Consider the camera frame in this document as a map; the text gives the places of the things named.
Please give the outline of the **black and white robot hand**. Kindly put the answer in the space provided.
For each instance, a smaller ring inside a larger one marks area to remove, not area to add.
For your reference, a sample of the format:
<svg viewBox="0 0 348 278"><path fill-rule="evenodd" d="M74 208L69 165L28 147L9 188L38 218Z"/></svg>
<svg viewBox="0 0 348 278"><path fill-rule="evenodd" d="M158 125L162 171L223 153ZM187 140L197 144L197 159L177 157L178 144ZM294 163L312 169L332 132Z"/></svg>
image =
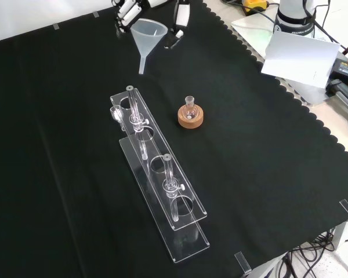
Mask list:
<svg viewBox="0 0 348 278"><path fill-rule="evenodd" d="M131 27L149 9L160 8L169 3L167 0L117 0L111 1L115 9L114 21L117 35L129 33ZM190 1L176 1L173 13L173 26L165 39L165 49L174 48L183 38L190 19Z"/></svg>

